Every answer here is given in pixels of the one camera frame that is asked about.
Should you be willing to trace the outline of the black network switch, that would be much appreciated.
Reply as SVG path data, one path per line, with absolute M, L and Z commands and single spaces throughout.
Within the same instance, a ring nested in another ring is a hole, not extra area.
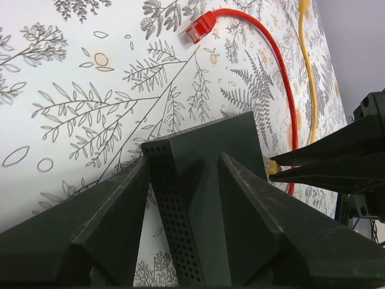
M 150 183 L 182 286 L 229 286 L 217 163 L 222 152 L 264 175 L 252 112 L 147 141 Z

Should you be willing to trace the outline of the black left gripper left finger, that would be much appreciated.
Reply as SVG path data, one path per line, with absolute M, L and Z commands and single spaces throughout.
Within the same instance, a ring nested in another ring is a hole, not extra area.
M 130 287 L 146 209 L 147 158 L 1 234 L 2 288 Z

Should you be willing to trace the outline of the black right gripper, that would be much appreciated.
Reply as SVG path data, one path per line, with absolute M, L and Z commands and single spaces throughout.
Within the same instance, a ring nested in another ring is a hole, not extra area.
M 369 93 L 354 110 L 349 125 L 271 159 L 281 166 L 300 167 L 271 175 L 270 181 L 343 193 L 350 200 L 351 216 L 383 223 L 384 91 Z

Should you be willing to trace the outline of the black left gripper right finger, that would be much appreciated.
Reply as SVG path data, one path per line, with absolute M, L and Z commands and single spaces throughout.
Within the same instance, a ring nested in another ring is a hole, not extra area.
M 379 245 L 224 153 L 218 159 L 218 181 L 233 286 L 384 287 Z

